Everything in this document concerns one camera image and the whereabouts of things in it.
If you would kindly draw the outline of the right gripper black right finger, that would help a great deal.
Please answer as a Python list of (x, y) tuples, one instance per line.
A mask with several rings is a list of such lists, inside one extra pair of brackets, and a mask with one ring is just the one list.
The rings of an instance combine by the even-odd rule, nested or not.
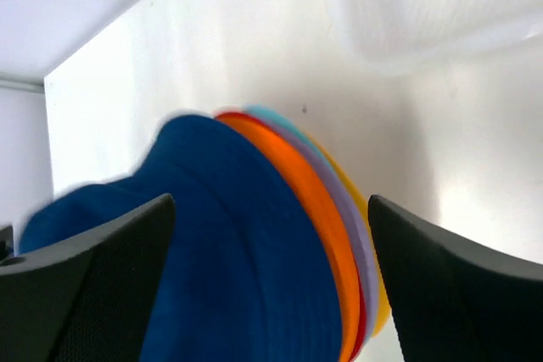
[(379, 195), (369, 225), (406, 361), (540, 361), (542, 266)]

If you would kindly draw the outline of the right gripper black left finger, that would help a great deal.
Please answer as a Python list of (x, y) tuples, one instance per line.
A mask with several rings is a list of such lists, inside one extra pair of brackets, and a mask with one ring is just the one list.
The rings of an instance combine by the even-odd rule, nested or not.
[(174, 226), (163, 194), (19, 256), (2, 228), (1, 359), (137, 361)]

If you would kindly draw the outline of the yellow bucket hat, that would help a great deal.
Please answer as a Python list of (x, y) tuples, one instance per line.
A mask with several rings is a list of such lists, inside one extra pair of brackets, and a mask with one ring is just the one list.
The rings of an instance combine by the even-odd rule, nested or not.
[(336, 163), (336, 161), (326, 151), (326, 149), (323, 148), (309, 134), (306, 134), (306, 136), (320, 150), (320, 152), (328, 160), (330, 165), (332, 165), (337, 175), (339, 176), (339, 179), (344, 183), (344, 186), (346, 187), (347, 191), (350, 193), (351, 197), (353, 198), (357, 208), (359, 209), (361, 217), (363, 219), (364, 226), (366, 228), (365, 235), (369, 238), (369, 244), (372, 249), (372, 254), (374, 257), (373, 269), (376, 271), (377, 278), (378, 278), (378, 313), (377, 313), (375, 327), (373, 328), (373, 331), (372, 331), (372, 336), (376, 337), (383, 330), (383, 327), (387, 324), (387, 321), (389, 320), (389, 317), (391, 315), (391, 308), (389, 305), (386, 289), (383, 284), (383, 277), (381, 274), (381, 270), (378, 264), (377, 254), (376, 254), (375, 247), (373, 244), (372, 233), (371, 233), (371, 229), (370, 229), (369, 221), (368, 221), (367, 200), (360, 194), (360, 192), (358, 191), (358, 189), (356, 188), (352, 180), (346, 175), (343, 169)]

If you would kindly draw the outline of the lavender bucket hat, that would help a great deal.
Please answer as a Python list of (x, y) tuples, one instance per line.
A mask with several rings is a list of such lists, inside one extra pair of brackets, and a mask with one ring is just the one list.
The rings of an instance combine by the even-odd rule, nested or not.
[(317, 175), (323, 181), (330, 192), (333, 202), (339, 211), (350, 239), (350, 246), (358, 267), (364, 292), (365, 308), (367, 312), (366, 332), (363, 342), (366, 343), (372, 335), (378, 313), (378, 278), (373, 269), (374, 257), (369, 244), (369, 238), (365, 235), (366, 228), (363, 219), (353, 198), (347, 191), (344, 183), (339, 179), (336, 171), (330, 165), (324, 155), (320, 155), (303, 143), (294, 133), (276, 125), (270, 121), (262, 120), (280, 136), (283, 136), (304, 158), (313, 166)]

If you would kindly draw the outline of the blue bucket hat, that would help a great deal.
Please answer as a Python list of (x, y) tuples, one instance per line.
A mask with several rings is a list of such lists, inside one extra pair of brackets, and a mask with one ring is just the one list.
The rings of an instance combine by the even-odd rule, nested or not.
[(244, 137), (211, 118), (166, 122), (132, 175), (77, 188), (27, 221), (29, 253), (168, 193), (176, 226), (143, 361), (335, 361), (333, 272), (294, 192)]

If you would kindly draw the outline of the teal bucket hat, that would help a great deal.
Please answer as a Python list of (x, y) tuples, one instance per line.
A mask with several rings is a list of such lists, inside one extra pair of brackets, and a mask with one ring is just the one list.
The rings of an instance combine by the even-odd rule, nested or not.
[(313, 151), (322, 156), (321, 149), (313, 142), (302, 130), (300, 130), (294, 123), (280, 115), (273, 109), (269, 109), (260, 105), (249, 105), (244, 108), (246, 114), (251, 114), (261, 120), (270, 121), (276, 125), (280, 125), (282, 128), (294, 133), (303, 143), (310, 147)]

